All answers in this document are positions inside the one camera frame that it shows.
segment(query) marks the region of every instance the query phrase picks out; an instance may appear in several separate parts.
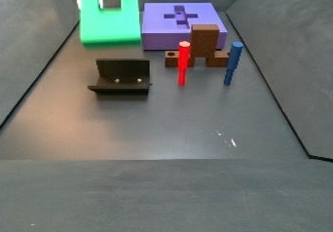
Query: blue cylinder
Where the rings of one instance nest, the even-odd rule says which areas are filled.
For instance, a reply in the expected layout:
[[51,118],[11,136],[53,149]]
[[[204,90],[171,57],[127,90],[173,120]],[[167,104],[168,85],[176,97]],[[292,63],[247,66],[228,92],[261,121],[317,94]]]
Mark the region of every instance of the blue cylinder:
[[243,48],[244,48],[243,42],[233,42],[229,54],[228,66],[227,66],[228,69],[235,70],[237,68],[240,57],[243,54]]
[[235,74],[235,70],[233,69],[228,69],[227,70],[227,74],[225,74],[225,78],[224,78],[224,85],[229,86],[232,83],[232,79],[233,79],[233,74]]

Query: red peg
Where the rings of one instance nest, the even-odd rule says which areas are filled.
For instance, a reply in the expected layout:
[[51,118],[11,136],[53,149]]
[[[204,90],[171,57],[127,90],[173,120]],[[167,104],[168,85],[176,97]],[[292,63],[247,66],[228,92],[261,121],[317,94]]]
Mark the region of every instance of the red peg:
[[188,41],[180,42],[180,56],[179,56],[179,85],[185,86],[187,70],[189,66],[191,43]]

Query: purple block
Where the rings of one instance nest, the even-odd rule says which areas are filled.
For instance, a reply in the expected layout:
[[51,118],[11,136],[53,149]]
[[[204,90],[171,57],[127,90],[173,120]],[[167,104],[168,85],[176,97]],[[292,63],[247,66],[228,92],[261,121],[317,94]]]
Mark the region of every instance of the purple block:
[[193,24],[217,24],[216,49],[223,49],[227,29],[211,3],[145,3],[141,23],[144,50],[179,50],[181,41],[191,41]]

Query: green block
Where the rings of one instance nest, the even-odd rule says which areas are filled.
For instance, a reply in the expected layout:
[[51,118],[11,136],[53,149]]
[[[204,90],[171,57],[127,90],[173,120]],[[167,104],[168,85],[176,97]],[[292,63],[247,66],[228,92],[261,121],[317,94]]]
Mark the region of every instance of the green block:
[[140,44],[139,0],[121,0],[121,9],[81,0],[80,37],[87,47]]

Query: brown block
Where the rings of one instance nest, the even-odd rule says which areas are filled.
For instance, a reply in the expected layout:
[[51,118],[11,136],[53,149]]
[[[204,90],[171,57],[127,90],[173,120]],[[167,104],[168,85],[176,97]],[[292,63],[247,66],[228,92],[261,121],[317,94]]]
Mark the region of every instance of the brown block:
[[179,66],[179,51],[165,51],[165,67]]
[[193,24],[191,40],[191,66],[195,66],[196,57],[215,57],[219,32],[220,29],[216,24]]
[[229,59],[229,51],[216,51],[213,58],[205,58],[208,67],[227,67]]

